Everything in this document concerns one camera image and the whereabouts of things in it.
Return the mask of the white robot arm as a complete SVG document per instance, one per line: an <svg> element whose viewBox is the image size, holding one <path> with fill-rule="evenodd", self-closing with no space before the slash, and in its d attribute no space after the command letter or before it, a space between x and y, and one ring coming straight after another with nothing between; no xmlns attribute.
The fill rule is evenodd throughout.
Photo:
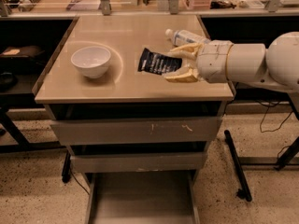
<svg viewBox="0 0 299 224"><path fill-rule="evenodd" d="M280 35L268 46L208 40L171 49L168 55L189 61L164 74L169 82L239 82L270 91L299 92L298 32Z"/></svg>

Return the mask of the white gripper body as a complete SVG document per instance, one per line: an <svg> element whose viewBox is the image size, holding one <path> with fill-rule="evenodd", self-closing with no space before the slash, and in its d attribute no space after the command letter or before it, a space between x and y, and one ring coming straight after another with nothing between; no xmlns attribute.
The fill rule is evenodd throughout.
<svg viewBox="0 0 299 224"><path fill-rule="evenodd" d="M231 41L213 40L204 45L197 55L199 75L209 83L226 83L226 64Z"/></svg>

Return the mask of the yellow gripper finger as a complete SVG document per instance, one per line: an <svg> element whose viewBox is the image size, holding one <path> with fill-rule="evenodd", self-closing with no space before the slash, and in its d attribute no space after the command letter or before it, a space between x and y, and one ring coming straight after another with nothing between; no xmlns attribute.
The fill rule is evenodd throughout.
<svg viewBox="0 0 299 224"><path fill-rule="evenodd" d="M198 71L192 67L181 67L175 72L165 73L163 78L173 83L193 83L198 81Z"/></svg>
<svg viewBox="0 0 299 224"><path fill-rule="evenodd" d="M195 60L197 58L198 51L204 46L203 43L188 43L169 51L169 55L175 58L186 58Z"/></svg>

